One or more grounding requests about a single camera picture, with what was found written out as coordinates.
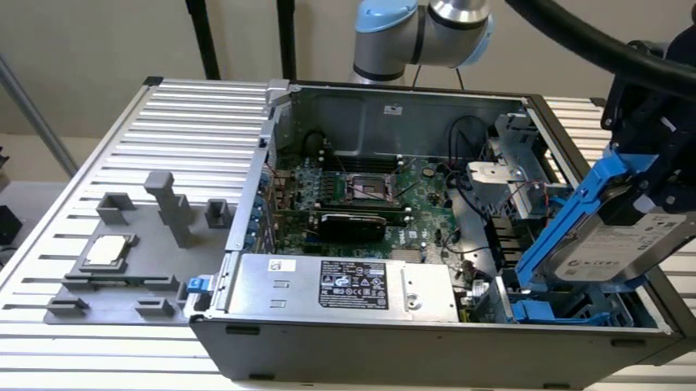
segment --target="blue clip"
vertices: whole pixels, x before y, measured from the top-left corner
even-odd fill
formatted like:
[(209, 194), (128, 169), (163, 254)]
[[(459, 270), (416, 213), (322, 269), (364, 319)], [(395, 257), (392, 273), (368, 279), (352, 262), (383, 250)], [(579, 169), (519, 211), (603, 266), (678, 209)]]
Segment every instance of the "blue clip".
[(188, 293), (207, 293), (207, 288), (209, 287), (209, 277), (193, 277), (188, 280), (188, 285), (185, 285), (185, 291)]
[(511, 305), (514, 320), (519, 323), (567, 324), (575, 326), (603, 326), (609, 321), (609, 313), (602, 312), (594, 316), (581, 318), (555, 318), (551, 305), (547, 301), (521, 300)]

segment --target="wall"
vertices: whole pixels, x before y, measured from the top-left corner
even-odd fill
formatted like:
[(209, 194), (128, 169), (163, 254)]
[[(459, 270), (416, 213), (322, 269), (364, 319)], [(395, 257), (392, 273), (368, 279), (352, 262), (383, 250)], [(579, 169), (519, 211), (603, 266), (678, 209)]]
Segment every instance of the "wall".
[[(610, 75), (541, 36), (503, 0), (490, 1), (498, 29), (482, 61), (463, 71), (466, 87), (605, 95)], [(358, 3), (296, 0), (300, 79), (346, 81)], [(661, 41), (686, 27), (693, 0), (561, 3), (619, 39)], [(279, 77), (275, 1), (207, 4), (223, 76)], [(0, 51), (62, 136), (101, 137), (145, 76), (203, 77), (184, 0), (0, 0), (0, 10)], [(452, 70), (423, 67), (418, 85), (455, 88)], [(0, 118), (0, 133), (32, 133), (4, 92)]]

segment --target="aluminum extrusion table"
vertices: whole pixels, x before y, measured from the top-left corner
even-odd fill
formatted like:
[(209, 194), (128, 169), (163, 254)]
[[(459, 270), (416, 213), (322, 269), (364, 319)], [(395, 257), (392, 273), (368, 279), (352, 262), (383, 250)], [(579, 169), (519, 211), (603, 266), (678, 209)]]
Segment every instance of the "aluminum extrusion table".
[[(589, 99), (547, 97), (561, 124), (591, 164), (609, 132)], [(96, 202), (125, 191), (153, 203), (141, 188), (148, 171), (173, 172), (175, 191), (191, 203), (239, 197), (265, 102), (265, 84), (164, 79), (143, 86), (12, 262), (0, 272), (0, 389), (306, 389), (307, 385), (232, 383), (219, 373), (187, 327), (69, 326), (42, 323), (56, 294), (98, 222)], [(696, 244), (666, 262), (696, 314)], [(322, 389), (403, 389), (316, 384)], [(591, 391), (693, 391), (696, 353), (662, 367), (635, 366)]]

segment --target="power supply label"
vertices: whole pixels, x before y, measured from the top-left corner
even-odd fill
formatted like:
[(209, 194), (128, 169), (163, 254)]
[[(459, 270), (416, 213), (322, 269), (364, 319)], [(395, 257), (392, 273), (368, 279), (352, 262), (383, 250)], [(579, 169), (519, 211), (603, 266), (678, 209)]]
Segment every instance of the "power supply label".
[(383, 263), (322, 261), (319, 304), (324, 308), (387, 310), (387, 268)]

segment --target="sticker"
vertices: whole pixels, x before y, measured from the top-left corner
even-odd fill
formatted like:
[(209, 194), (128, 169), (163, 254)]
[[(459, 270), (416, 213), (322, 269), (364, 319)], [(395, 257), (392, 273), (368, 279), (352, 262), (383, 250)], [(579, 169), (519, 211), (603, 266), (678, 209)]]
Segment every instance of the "sticker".
[(268, 260), (268, 271), (295, 271), (293, 259), (271, 259)]
[(386, 264), (322, 261), (319, 304), (324, 308), (387, 310)]
[(383, 113), (387, 116), (399, 116), (403, 113), (403, 107), (402, 106), (384, 106)]
[(565, 281), (607, 281), (678, 227), (686, 216), (648, 214), (634, 226), (602, 226), (555, 270)]

